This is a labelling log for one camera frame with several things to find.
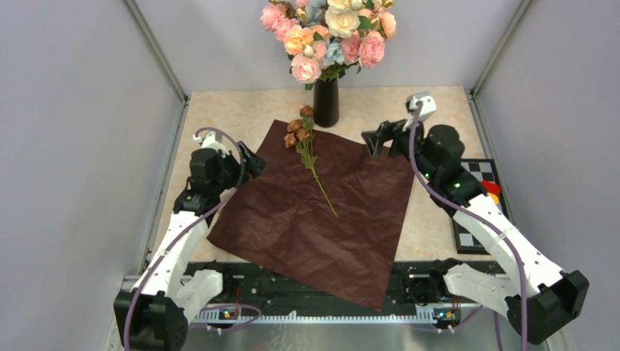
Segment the black cylindrical vase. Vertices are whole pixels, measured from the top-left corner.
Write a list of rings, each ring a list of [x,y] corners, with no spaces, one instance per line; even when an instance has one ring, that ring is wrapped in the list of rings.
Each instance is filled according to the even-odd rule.
[[[339,121],[339,80],[318,80],[314,91],[314,123],[319,127],[333,127]]]

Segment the red paper bouquet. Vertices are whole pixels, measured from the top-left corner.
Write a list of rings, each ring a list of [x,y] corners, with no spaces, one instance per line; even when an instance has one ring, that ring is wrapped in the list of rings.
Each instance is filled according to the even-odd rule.
[[[383,307],[414,175],[404,158],[372,158],[360,143],[315,132],[307,169],[273,121],[258,148],[265,172],[223,207],[217,248],[376,312]]]

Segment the brown small rose stem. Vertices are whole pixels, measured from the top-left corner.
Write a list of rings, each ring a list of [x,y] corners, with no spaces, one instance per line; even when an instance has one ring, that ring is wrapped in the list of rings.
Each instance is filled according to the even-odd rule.
[[[318,156],[314,154],[314,108],[306,105],[299,110],[299,116],[291,120],[286,127],[284,136],[286,148],[295,148],[304,167],[311,171],[322,195],[334,216],[338,216],[336,209],[330,201],[316,170]]]

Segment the colourful artificial flower bunch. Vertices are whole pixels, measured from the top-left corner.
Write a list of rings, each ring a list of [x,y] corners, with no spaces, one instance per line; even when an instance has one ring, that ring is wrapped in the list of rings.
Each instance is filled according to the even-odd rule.
[[[269,1],[262,27],[282,44],[289,73],[311,90],[318,80],[342,78],[349,68],[373,69],[385,57],[387,42],[397,33],[393,1],[363,1],[360,25],[351,37],[334,37],[325,22],[327,0]]]

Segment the white rose stem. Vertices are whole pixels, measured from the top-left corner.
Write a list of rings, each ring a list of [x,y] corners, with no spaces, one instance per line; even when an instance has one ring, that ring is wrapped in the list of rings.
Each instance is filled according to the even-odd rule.
[[[325,22],[334,37],[351,37],[360,25],[359,12],[363,7],[361,0],[327,0]]]

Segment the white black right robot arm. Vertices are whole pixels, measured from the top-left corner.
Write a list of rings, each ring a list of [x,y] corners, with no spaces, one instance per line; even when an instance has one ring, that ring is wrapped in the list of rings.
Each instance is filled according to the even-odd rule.
[[[541,344],[578,317],[589,289],[580,271],[566,271],[536,249],[503,214],[483,183],[462,164],[465,150],[448,125],[425,130],[421,123],[382,122],[362,133],[371,156],[403,156],[431,199],[471,233],[504,271],[504,278],[463,261],[437,260],[428,290],[438,301],[453,296],[474,301],[505,317],[530,344]]]

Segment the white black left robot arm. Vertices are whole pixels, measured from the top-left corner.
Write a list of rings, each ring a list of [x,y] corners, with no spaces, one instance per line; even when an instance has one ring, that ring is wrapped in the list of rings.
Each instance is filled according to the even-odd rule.
[[[141,277],[113,303],[125,350],[181,350],[189,325],[213,298],[231,299],[234,282],[222,273],[202,269],[182,279],[200,239],[213,217],[239,186],[261,176],[267,160],[242,142],[236,159],[220,142],[203,141],[192,152],[190,174],[175,199],[167,232]]]

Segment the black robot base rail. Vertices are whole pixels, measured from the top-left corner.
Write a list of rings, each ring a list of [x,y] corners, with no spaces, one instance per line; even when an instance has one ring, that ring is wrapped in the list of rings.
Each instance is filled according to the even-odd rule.
[[[257,306],[265,317],[286,316],[290,312],[299,317],[413,317],[424,308],[432,308],[432,320],[457,320],[463,309],[475,307],[465,298],[440,297],[429,281],[430,266],[430,262],[394,263],[380,312],[251,263],[191,263],[186,274],[192,276],[202,269],[222,273],[223,292],[212,303]]]

